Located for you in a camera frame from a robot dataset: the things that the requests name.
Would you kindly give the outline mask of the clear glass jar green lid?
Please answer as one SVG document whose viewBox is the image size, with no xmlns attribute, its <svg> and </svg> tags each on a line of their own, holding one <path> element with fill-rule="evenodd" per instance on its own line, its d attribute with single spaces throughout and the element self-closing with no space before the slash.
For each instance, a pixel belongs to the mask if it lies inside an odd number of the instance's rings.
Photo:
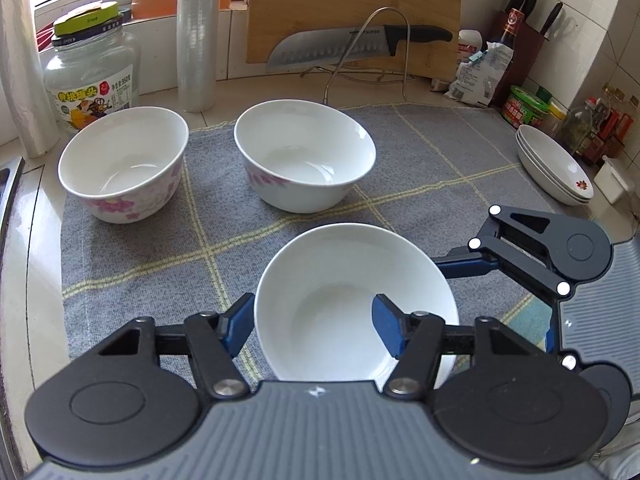
<svg viewBox="0 0 640 480">
<path fill-rule="evenodd" d="M 56 119 L 70 134 L 139 105 L 141 47 L 115 1 L 78 6 L 53 23 L 43 72 Z"/>
</svg>

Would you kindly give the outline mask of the yellow lidded seasoning jar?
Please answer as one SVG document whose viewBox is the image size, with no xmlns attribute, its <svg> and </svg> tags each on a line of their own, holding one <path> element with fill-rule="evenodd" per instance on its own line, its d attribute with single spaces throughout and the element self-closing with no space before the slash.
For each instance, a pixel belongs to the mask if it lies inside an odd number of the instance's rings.
<svg viewBox="0 0 640 480">
<path fill-rule="evenodd" d="M 540 128 L 543 132 L 547 133 L 548 136 L 555 138 L 559 133 L 563 122 L 567 116 L 567 109 L 556 102 L 555 99 L 551 99 L 548 103 L 548 114 L 542 120 Z"/>
</svg>

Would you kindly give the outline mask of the dark soy sauce bottle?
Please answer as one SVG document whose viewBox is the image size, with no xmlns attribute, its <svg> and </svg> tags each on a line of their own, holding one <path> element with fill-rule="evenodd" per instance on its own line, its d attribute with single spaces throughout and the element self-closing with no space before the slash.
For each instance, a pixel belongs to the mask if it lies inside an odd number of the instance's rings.
<svg viewBox="0 0 640 480">
<path fill-rule="evenodd" d="M 512 8 L 503 20 L 500 32 L 496 32 L 495 35 L 492 35 L 487 40 L 488 46 L 500 44 L 500 46 L 505 46 L 513 50 L 523 18 L 524 13 L 521 10 Z"/>
</svg>

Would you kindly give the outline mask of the white plastic box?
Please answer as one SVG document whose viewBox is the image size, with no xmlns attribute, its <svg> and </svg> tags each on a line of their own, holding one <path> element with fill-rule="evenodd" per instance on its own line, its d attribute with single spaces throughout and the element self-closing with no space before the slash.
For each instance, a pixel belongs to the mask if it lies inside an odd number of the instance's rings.
<svg viewBox="0 0 640 480">
<path fill-rule="evenodd" d="M 594 185 L 611 205 L 615 205 L 624 196 L 631 195 L 636 185 L 619 159 L 604 155 L 602 162 L 594 177 Z"/>
</svg>

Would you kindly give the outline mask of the white bowl purple flowers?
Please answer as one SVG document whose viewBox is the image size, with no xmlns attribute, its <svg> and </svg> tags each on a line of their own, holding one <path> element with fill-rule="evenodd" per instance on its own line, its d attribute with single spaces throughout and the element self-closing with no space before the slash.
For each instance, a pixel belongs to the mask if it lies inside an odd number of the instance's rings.
<svg viewBox="0 0 640 480">
<path fill-rule="evenodd" d="M 292 214 L 334 207 L 376 161 L 375 144 L 359 122 L 310 101 L 256 104 L 236 120 L 233 133 L 252 190 Z"/>
</svg>

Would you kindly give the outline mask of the green lidded sauce jar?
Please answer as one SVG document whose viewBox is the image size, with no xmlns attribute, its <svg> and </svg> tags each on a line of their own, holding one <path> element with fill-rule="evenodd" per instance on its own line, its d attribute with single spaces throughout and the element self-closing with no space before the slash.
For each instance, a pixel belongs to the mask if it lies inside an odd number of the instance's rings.
<svg viewBox="0 0 640 480">
<path fill-rule="evenodd" d="M 512 86 L 501 115 L 515 129 L 521 125 L 538 127 L 549 115 L 549 107 L 524 88 Z"/>
</svg>

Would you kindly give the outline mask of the knife block with knives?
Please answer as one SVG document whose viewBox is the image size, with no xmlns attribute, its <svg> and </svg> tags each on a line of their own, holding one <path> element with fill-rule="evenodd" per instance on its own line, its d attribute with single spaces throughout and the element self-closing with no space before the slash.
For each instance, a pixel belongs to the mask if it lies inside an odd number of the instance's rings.
<svg viewBox="0 0 640 480">
<path fill-rule="evenodd" d="M 541 29 L 534 29 L 526 24 L 526 20 L 533 13 L 536 4 L 537 0 L 509 0 L 506 10 L 498 13 L 491 25 L 489 36 L 500 36 L 503 26 L 506 24 L 506 18 L 512 9 L 520 10 L 524 13 L 518 36 L 516 36 L 514 42 L 514 61 L 506 70 L 500 84 L 498 84 L 491 102 L 492 105 L 503 105 L 510 96 L 511 87 L 524 84 L 526 77 L 536 62 L 542 45 L 547 40 L 548 30 L 558 18 L 563 7 L 563 3 L 558 2 L 549 13 Z"/>
</svg>

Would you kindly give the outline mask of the white plastic food bag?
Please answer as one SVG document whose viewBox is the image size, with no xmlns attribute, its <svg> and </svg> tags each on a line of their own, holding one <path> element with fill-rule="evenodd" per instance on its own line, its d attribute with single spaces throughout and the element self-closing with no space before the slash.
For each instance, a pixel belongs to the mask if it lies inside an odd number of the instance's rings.
<svg viewBox="0 0 640 480">
<path fill-rule="evenodd" d="M 485 51 L 478 51 L 460 63 L 456 79 L 445 96 L 468 105 L 488 106 L 512 58 L 512 48 L 490 42 Z"/>
</svg>

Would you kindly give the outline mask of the white plate underneath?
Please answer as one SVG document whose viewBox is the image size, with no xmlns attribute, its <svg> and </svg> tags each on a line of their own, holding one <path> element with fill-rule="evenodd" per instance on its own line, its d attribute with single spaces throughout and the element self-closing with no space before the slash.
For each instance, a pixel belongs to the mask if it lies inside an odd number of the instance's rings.
<svg viewBox="0 0 640 480">
<path fill-rule="evenodd" d="M 516 142 L 518 146 L 518 158 L 523 167 L 531 177 L 547 194 L 557 200 L 559 203 L 567 206 L 586 206 L 589 204 L 588 200 L 578 198 L 570 192 L 561 188 L 561 185 L 557 184 L 552 177 L 541 168 L 538 162 L 535 162 L 533 157 L 530 156 L 526 149 L 522 147 L 520 141 Z"/>
</svg>

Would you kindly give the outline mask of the small white bag with clip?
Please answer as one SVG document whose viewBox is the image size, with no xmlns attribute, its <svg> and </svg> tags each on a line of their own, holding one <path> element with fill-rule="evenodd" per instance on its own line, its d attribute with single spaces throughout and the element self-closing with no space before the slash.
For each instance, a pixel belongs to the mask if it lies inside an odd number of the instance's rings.
<svg viewBox="0 0 640 480">
<path fill-rule="evenodd" d="M 458 36 L 457 63 L 477 62 L 483 56 L 484 39 L 475 29 L 461 29 Z"/>
</svg>

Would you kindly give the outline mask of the white plate with fruit print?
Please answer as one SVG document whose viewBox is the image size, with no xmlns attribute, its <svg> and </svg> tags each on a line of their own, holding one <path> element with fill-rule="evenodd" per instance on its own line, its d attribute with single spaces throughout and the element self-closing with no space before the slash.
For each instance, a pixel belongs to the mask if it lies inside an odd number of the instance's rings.
<svg viewBox="0 0 640 480">
<path fill-rule="evenodd" d="M 518 130 L 522 139 L 538 162 L 571 191 L 583 196 L 594 196 L 593 186 L 578 162 L 541 130 L 521 125 Z"/>
</svg>

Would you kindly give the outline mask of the white bowl pink flowers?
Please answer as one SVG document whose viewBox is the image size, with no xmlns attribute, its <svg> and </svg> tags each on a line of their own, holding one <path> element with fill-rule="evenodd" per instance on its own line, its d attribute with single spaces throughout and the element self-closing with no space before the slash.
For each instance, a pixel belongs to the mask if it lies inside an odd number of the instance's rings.
<svg viewBox="0 0 640 480">
<path fill-rule="evenodd" d="M 177 191 L 189 136 L 184 118 L 168 108 L 120 110 L 68 142 L 58 161 L 58 180 L 104 222 L 144 220 Z"/>
</svg>

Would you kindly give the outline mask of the grey checked cloth mat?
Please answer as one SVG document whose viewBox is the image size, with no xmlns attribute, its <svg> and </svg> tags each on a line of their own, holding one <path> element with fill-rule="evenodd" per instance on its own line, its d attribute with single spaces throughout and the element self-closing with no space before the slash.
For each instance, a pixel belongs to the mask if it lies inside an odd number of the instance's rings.
<svg viewBox="0 0 640 480">
<path fill-rule="evenodd" d="M 341 203 L 318 214 L 263 202 L 229 126 L 194 133 L 176 194 L 150 218 L 108 224 L 69 197 L 61 256 L 70 356 L 140 315 L 169 325 L 227 309 L 257 287 L 283 245 L 315 226 L 370 223 L 439 257 L 474 236 L 492 205 L 558 210 L 492 110 L 387 104 L 354 108 L 352 117 L 369 131 L 378 160 Z"/>
</svg>

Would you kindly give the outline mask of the black handled kitchen knife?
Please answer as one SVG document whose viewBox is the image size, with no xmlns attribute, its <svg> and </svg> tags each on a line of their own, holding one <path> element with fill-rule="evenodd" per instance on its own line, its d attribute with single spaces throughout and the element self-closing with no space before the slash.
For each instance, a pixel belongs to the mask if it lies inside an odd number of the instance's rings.
<svg viewBox="0 0 640 480">
<path fill-rule="evenodd" d="M 322 64 L 337 64 L 341 60 L 392 58 L 398 44 L 409 38 L 418 44 L 434 41 L 450 42 L 452 32 L 433 25 L 380 25 L 367 27 L 356 41 L 359 28 L 343 27 L 296 32 L 281 40 L 266 62 L 268 73 L 308 68 Z"/>
</svg>

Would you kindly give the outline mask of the plain white bowl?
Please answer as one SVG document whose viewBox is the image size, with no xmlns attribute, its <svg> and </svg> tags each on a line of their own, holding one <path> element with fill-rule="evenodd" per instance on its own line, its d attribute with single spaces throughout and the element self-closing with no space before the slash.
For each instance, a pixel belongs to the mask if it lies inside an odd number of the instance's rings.
<svg viewBox="0 0 640 480">
<path fill-rule="evenodd" d="M 396 365 L 372 323 L 384 294 L 405 313 L 459 322 L 454 295 L 431 258 L 405 238 L 363 223 L 335 223 L 291 240 L 266 266 L 255 328 L 277 378 L 298 382 L 373 380 Z"/>
</svg>

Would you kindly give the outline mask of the white plate with fruit motif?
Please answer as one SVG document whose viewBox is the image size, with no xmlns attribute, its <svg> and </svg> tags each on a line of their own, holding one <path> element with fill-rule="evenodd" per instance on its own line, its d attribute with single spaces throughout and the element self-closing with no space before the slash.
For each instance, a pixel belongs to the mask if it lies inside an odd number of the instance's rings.
<svg viewBox="0 0 640 480">
<path fill-rule="evenodd" d="M 583 196 L 571 191 L 562 182 L 542 166 L 532 155 L 530 149 L 522 139 L 521 133 L 515 133 L 516 146 L 518 147 L 518 159 L 533 180 L 550 196 L 567 206 L 587 205 L 592 200 L 592 195 Z"/>
</svg>

